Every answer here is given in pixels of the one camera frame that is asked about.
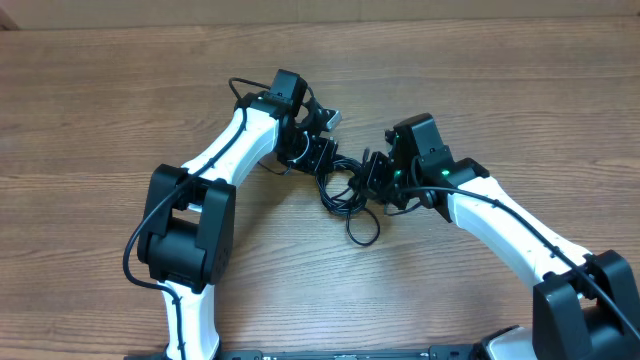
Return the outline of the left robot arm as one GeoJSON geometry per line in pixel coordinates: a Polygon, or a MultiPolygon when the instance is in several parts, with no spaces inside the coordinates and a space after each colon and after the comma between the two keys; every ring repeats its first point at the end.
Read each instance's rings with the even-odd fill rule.
{"type": "Polygon", "coordinates": [[[127,248],[148,266],[147,286],[165,301],[169,342],[157,358],[216,357],[215,286],[231,257],[238,187],[272,152],[288,168],[317,170],[312,152],[326,149],[320,135],[340,120],[299,74],[278,70],[271,84],[236,97],[229,125],[202,153],[154,170],[127,248]]]}

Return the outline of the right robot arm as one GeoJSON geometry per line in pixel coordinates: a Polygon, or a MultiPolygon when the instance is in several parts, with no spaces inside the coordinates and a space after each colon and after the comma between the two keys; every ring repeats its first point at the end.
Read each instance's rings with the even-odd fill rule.
{"type": "Polygon", "coordinates": [[[411,200],[481,240],[528,287],[532,325],[476,345],[475,359],[636,359],[639,291],[617,252],[594,254],[536,219],[471,158],[454,160],[434,118],[388,130],[386,153],[364,157],[350,184],[405,212],[411,200]]]}

